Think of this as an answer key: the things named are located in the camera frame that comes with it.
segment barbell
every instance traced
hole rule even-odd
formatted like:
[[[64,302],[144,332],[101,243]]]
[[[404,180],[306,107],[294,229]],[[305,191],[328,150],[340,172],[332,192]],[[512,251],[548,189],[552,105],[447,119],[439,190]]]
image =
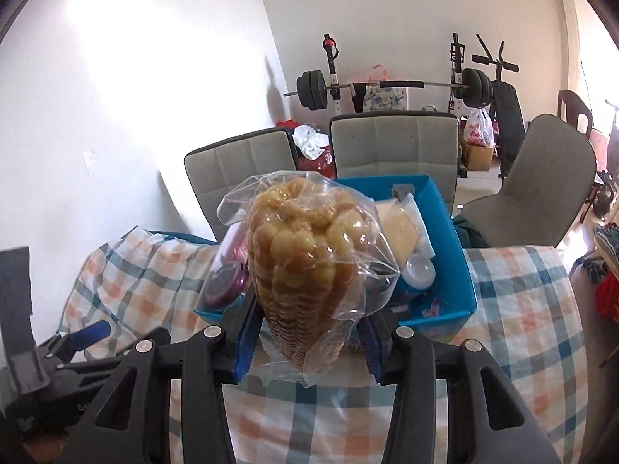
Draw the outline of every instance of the barbell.
[[[386,80],[383,82],[355,82],[327,86],[321,70],[305,72],[296,79],[296,91],[286,92],[284,97],[299,96],[299,102],[312,111],[327,108],[327,91],[351,89],[355,94],[355,85],[366,87],[408,87],[424,89],[426,87],[449,87],[454,89],[454,97],[462,99],[469,108],[483,108],[490,104],[493,90],[492,82],[480,70],[466,69],[462,72],[462,83],[421,82],[419,80]]]

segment checkered fabric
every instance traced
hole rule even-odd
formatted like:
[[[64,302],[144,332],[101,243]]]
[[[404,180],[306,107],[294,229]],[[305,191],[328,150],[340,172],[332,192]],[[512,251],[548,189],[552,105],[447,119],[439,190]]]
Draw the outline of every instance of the checkered fabric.
[[[214,249],[136,227],[86,262],[67,301],[61,330],[105,319],[112,335],[87,357],[109,356],[156,326],[183,340],[207,324],[192,314]],[[479,309],[451,340],[481,341],[538,417],[566,464],[583,444],[587,370],[583,331],[567,274],[554,248],[466,251]],[[234,454],[241,464],[379,463],[395,388],[378,386],[363,355],[342,353],[320,383],[260,378],[268,357],[256,349],[239,386],[224,386]],[[437,384],[434,462],[446,460],[446,386]],[[171,399],[171,452],[182,462],[180,383]]]

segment cardboard box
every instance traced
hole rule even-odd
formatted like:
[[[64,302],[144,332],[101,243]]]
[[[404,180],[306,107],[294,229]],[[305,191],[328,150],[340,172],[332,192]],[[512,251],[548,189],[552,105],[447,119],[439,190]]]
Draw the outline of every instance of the cardboard box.
[[[476,147],[460,138],[462,147],[462,162],[467,171],[489,171],[492,165],[494,148]]]

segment purple object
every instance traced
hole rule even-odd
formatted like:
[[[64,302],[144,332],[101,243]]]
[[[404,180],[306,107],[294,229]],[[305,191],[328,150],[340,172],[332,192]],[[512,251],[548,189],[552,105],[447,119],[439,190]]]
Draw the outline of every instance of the purple object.
[[[243,292],[249,275],[247,265],[240,261],[224,263],[204,283],[204,302],[213,309],[230,305]]]

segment chair backrest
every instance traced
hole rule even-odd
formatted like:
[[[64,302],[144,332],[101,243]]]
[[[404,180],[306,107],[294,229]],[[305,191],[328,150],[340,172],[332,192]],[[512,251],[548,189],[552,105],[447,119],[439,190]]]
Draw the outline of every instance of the chair backrest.
[[[281,128],[242,134],[185,156],[191,187],[219,242],[228,230],[217,217],[217,207],[226,193],[250,176],[295,169],[296,148]]]
[[[518,157],[499,191],[527,204],[538,218],[552,218],[556,246],[589,195],[595,152],[586,137],[554,115],[528,126]]]
[[[587,130],[585,131],[585,137],[589,139],[591,131],[593,130],[593,114],[591,110],[587,108],[581,97],[573,91],[559,91],[556,116],[561,120],[563,119],[563,105],[565,103],[565,119],[568,125],[578,129],[578,117],[584,115],[587,117]]]
[[[458,170],[458,119],[430,111],[388,111],[331,119],[338,177],[428,174],[451,212]]]

